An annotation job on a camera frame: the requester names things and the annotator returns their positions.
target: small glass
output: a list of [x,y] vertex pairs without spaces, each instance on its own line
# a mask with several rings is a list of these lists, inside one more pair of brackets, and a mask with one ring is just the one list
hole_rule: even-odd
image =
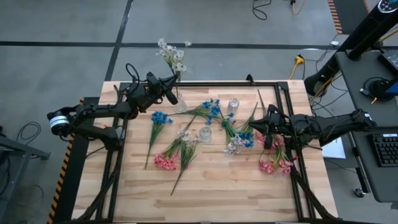
[[228,107],[226,109],[226,114],[236,114],[239,108],[239,100],[237,98],[230,99]]
[[199,130],[199,141],[209,143],[211,141],[211,129],[204,127]]
[[177,112],[177,113],[185,112],[187,110],[187,103],[182,98],[181,93],[178,93],[177,100],[178,100],[178,103],[176,105],[174,105],[175,112]]

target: gray desk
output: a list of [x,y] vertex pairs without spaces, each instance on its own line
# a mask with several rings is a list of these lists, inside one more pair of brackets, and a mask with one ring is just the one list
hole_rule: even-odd
[[344,52],[335,54],[348,91],[356,109],[367,111],[377,123],[368,133],[353,133],[353,139],[368,177],[374,198],[378,202],[398,202],[398,167],[378,167],[373,151],[366,139],[368,134],[398,133],[398,106],[395,100],[377,102],[360,94],[359,89],[371,77],[392,78],[392,74],[377,60],[379,52],[366,52],[361,60],[352,61]]

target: gray floor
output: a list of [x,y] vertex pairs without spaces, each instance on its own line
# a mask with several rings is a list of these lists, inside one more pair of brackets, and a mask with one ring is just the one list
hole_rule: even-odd
[[[369,0],[372,8],[377,1]],[[127,0],[13,1],[0,2],[0,41],[114,42]],[[308,0],[299,16],[292,16],[289,2],[274,0],[265,8],[269,19],[259,21],[248,0],[135,0],[123,42],[190,40],[217,44],[328,45],[335,28],[327,0]],[[344,41],[345,35],[337,40]],[[398,35],[388,40],[398,45]],[[0,125],[14,138],[29,121],[42,125],[32,146],[52,152],[49,161],[33,160],[10,201],[8,223],[44,223],[55,191],[65,143],[51,135],[46,114],[74,105],[82,96],[98,96],[113,49],[102,47],[0,47]],[[124,64],[134,64],[141,74],[169,75],[156,49],[121,48],[112,80],[128,80]],[[294,57],[317,59],[321,50],[188,49],[189,72],[183,80],[242,80],[252,74],[258,80],[287,79]],[[307,61],[305,74],[315,73]],[[301,79],[300,66],[294,78]],[[346,88],[342,78],[334,82]],[[327,104],[342,91],[330,88]],[[334,115],[351,112],[348,94],[327,107]],[[318,115],[329,116],[324,110]],[[356,198],[352,188],[358,178],[327,164],[338,213],[345,220],[396,223],[398,211],[389,203],[377,203],[371,194]],[[40,185],[40,192],[33,185]]]

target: wooden table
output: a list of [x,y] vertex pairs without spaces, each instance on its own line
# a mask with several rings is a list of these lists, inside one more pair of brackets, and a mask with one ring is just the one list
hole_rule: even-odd
[[[303,81],[288,81],[288,84],[294,113],[311,114]],[[116,101],[113,85],[119,86],[119,82],[104,83],[100,104]],[[236,127],[247,120],[257,101],[259,104],[255,119],[262,117],[257,89],[260,89],[265,106],[277,104],[274,89],[266,86],[178,88],[189,108],[210,98],[217,98],[221,100],[221,110],[225,113],[229,99],[238,98],[240,107],[235,117]],[[285,107],[285,97],[282,96],[282,99]],[[259,170],[258,158],[262,146],[258,143],[252,149],[243,149],[238,155],[224,154],[225,131],[218,123],[210,126],[212,141],[197,147],[198,156],[184,173],[173,196],[170,196],[178,171],[157,169],[153,163],[154,155],[162,152],[175,139],[177,131],[183,129],[192,117],[173,117],[174,123],[166,125],[156,140],[149,165],[144,170],[152,127],[150,116],[155,110],[174,113],[174,107],[165,100],[129,122],[114,222],[297,221],[289,175],[269,175]],[[95,125],[111,126],[112,121],[113,118],[96,119]],[[197,133],[204,126],[205,120],[197,118],[190,130]],[[319,146],[319,143],[313,141],[311,145]],[[103,144],[100,141],[90,143],[88,153],[101,146]],[[322,152],[306,148],[303,156],[311,189],[325,208],[337,216]],[[73,218],[79,217],[100,191],[105,158],[106,151],[102,150],[85,161]],[[304,214],[308,216],[302,191],[300,195]],[[108,204],[105,203],[104,207],[106,215]]]

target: black keyboard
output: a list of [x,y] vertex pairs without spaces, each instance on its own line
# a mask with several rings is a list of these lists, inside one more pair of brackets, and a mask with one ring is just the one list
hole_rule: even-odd
[[398,134],[370,134],[368,138],[379,167],[398,166]]

